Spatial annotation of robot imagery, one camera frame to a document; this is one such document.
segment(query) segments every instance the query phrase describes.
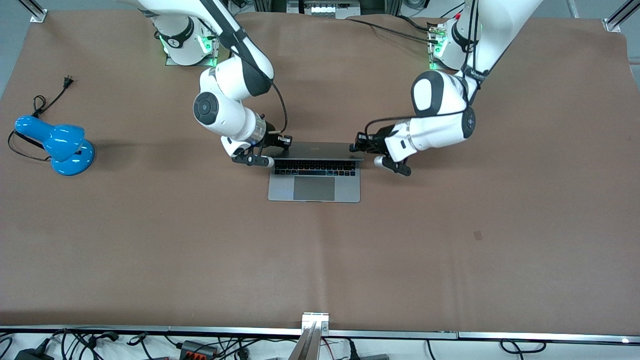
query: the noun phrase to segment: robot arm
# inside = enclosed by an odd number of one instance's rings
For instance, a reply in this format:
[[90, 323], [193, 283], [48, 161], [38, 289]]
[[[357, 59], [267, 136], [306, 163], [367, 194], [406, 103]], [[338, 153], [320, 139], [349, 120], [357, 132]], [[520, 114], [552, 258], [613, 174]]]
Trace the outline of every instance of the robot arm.
[[[264, 147], [279, 146], [287, 149], [290, 136], [282, 136], [264, 116], [245, 108], [241, 101], [251, 96], [265, 94], [273, 82], [273, 66], [266, 55], [251, 41], [220, 0], [120, 0], [137, 6], [150, 17], [163, 41], [169, 44], [171, 57], [186, 57], [189, 46], [172, 46], [167, 38], [180, 38], [188, 42], [195, 32], [210, 31], [222, 46], [234, 56], [220, 62], [215, 68], [205, 70], [200, 76], [200, 93], [193, 104], [193, 114], [201, 125], [221, 135], [221, 142], [234, 162], [246, 165], [273, 166], [273, 159], [262, 156]], [[191, 55], [189, 61], [197, 59]]]
[[[541, 0], [471, 0], [457, 20], [465, 20], [466, 36], [476, 39], [467, 42], [475, 47], [467, 46], [461, 70], [455, 75], [437, 70], [419, 75], [412, 85], [415, 117], [383, 127], [374, 135], [358, 133], [351, 151], [381, 154], [374, 160], [377, 167], [409, 176], [411, 169], [406, 166], [406, 159], [410, 155], [469, 138], [476, 126], [471, 104], [480, 84], [540, 3]], [[477, 30], [481, 32], [480, 40], [473, 36], [479, 26], [476, 18], [482, 24], [482, 30]]]

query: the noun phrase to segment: blue desk lamp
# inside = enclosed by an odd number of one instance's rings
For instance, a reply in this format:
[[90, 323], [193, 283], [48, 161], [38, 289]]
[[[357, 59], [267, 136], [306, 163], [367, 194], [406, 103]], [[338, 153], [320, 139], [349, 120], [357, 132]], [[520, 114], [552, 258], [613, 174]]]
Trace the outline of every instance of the blue desk lamp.
[[93, 145], [84, 139], [84, 129], [79, 126], [54, 126], [25, 115], [15, 121], [15, 131], [41, 142], [51, 155], [51, 167], [61, 175], [78, 175], [93, 162]]

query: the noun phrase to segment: brown tabletop surface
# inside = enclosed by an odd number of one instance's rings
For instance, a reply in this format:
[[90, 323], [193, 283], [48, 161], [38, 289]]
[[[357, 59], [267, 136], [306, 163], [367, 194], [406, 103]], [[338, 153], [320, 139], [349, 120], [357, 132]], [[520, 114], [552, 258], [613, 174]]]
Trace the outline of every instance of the brown tabletop surface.
[[[414, 35], [401, 19], [363, 17]], [[412, 111], [423, 43], [346, 20], [243, 14], [294, 141], [351, 142]], [[367, 158], [359, 204], [270, 202], [193, 118], [201, 67], [165, 67], [136, 11], [29, 29], [0, 133], [52, 99], [95, 163], [75, 177], [0, 147], [0, 322], [640, 334], [640, 95], [624, 36], [531, 19], [483, 84], [475, 134]], [[276, 127], [274, 93], [245, 105]], [[38, 154], [25, 145], [20, 147]]]

